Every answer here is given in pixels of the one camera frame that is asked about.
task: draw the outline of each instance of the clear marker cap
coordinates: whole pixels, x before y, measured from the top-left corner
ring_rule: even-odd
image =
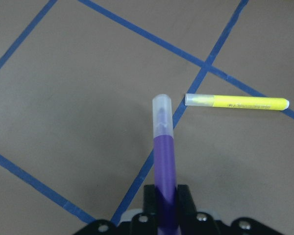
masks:
[[[166,94],[159,94],[152,100],[153,137],[173,137],[172,104]]]
[[[186,94],[185,106],[213,106],[214,100],[213,94]]]

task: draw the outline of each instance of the yellow highlighter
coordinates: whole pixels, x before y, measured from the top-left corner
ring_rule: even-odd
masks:
[[[284,98],[232,96],[214,94],[186,94],[186,106],[209,106],[238,109],[285,110],[290,102]]]

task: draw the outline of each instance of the floor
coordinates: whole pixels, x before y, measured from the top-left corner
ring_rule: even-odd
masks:
[[[186,107],[185,93],[290,107]],[[140,208],[158,94],[198,208],[294,235],[294,0],[0,0],[0,234]]]

